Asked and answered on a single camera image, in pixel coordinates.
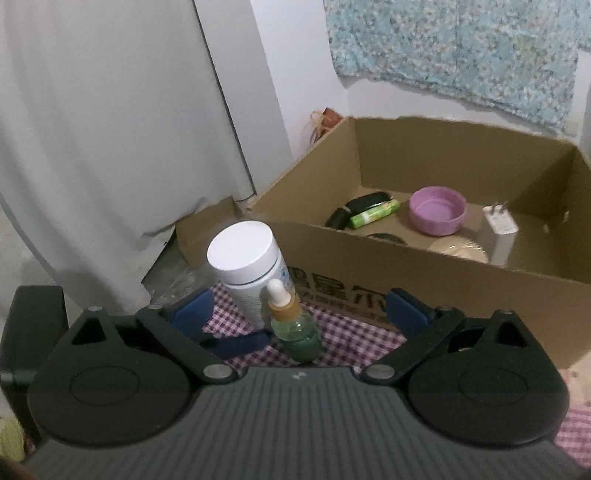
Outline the gold round lid jar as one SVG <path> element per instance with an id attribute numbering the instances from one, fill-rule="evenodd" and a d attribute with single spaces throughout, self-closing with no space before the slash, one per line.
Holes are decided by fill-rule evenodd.
<path id="1" fill-rule="evenodd" d="M 477 242 L 459 235 L 442 237 L 434 241 L 429 246 L 428 250 L 484 264 L 489 262 L 489 257 L 486 251 Z"/>

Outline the green dropper bottle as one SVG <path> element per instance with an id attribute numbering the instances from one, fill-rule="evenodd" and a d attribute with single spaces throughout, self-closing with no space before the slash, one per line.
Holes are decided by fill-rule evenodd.
<path id="1" fill-rule="evenodd" d="M 283 352 L 298 364 L 314 362 L 322 353 L 322 337 L 315 319 L 301 306 L 297 294 L 278 279 L 266 285 L 270 326 Z"/>

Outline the purple plastic bowl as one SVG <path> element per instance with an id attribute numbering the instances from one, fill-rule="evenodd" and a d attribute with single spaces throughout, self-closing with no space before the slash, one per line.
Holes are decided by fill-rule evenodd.
<path id="1" fill-rule="evenodd" d="M 467 207 L 467 200 L 456 190 L 429 186 L 412 194 L 409 216 L 412 225 L 421 233 L 443 237 L 461 230 Z"/>

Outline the green lip balm tube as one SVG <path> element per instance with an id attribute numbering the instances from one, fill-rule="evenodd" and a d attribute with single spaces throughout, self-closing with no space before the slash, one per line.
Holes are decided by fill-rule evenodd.
<path id="1" fill-rule="evenodd" d="M 395 214 L 400 207 L 401 203 L 396 199 L 381 203 L 380 205 L 376 205 L 366 211 L 353 215 L 353 217 L 349 219 L 349 227 L 353 230 L 358 230 Z"/>

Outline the white power adapter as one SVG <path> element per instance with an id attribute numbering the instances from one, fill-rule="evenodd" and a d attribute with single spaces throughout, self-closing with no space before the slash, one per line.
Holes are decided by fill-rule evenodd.
<path id="1" fill-rule="evenodd" d="M 482 212 L 478 242 L 487 253 L 490 264 L 505 266 L 519 233 L 519 227 L 506 204 L 485 206 Z"/>

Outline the black cylindrical tube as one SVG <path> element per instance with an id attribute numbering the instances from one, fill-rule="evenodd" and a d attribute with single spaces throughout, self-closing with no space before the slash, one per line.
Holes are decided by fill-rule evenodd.
<path id="1" fill-rule="evenodd" d="M 370 208 L 390 201 L 391 195 L 385 191 L 373 192 L 353 198 L 342 207 L 336 208 L 331 217 L 325 222 L 325 227 L 335 230 L 345 230 L 349 220 Z"/>

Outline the pink checkered bedsheet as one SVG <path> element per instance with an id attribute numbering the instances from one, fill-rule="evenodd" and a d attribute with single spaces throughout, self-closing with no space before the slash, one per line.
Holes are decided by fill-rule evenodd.
<path id="1" fill-rule="evenodd" d="M 219 283 L 211 287 L 214 297 L 211 320 L 204 331 L 217 338 L 238 337 L 252 332 L 249 322 L 239 312 L 228 292 Z M 369 365 L 404 342 L 397 332 L 353 320 L 344 315 L 310 307 L 317 321 L 324 350 L 319 366 L 352 366 L 356 371 Z M 254 366 L 290 366 L 279 348 L 271 344 L 266 349 L 232 359 L 238 371 Z M 583 466 L 590 465 L 590 359 L 585 358 L 561 372 L 570 393 L 570 406 L 556 443 Z"/>

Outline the white cylindrical bottle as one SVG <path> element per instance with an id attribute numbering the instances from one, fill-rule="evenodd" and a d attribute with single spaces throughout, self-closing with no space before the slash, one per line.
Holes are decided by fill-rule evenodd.
<path id="1" fill-rule="evenodd" d="M 206 259 L 249 325 L 270 330 L 267 283 L 277 279 L 295 291 L 270 226 L 246 220 L 224 228 L 209 243 Z"/>

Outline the small cardboard flap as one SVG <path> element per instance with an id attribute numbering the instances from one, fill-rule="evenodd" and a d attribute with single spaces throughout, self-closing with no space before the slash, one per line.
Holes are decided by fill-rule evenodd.
<path id="1" fill-rule="evenodd" d="M 242 210 L 232 197 L 190 214 L 175 223 L 179 251 L 188 265 L 199 267 L 206 262 L 211 240 L 229 225 L 242 219 Z"/>

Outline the brown cardboard box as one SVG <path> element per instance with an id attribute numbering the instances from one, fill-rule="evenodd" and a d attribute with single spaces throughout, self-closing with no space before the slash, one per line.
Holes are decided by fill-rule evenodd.
<path id="1" fill-rule="evenodd" d="M 590 163 L 468 122 L 348 118 L 249 206 L 297 291 L 386 328 L 388 291 L 515 311 L 555 365 L 590 352 Z"/>

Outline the grey curtain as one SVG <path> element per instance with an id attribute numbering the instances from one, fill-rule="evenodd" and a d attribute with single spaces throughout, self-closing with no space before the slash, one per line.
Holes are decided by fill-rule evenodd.
<path id="1" fill-rule="evenodd" d="M 175 222 L 252 191 L 192 2 L 2 3 L 1 202 L 78 306 L 145 306 Z"/>

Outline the red gift bag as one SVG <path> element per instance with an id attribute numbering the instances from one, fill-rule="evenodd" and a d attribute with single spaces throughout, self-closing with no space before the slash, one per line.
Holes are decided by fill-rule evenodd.
<path id="1" fill-rule="evenodd" d="M 322 137 L 334 129 L 343 118 L 344 116 L 329 107 L 326 107 L 322 111 L 317 110 L 312 112 L 310 144 L 315 144 L 318 140 L 321 140 Z"/>

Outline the blue floral wall cloth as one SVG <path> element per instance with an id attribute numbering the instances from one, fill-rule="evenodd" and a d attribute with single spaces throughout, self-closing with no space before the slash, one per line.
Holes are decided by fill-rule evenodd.
<path id="1" fill-rule="evenodd" d="M 326 1 L 341 77 L 406 84 L 566 129 L 587 1 Z"/>

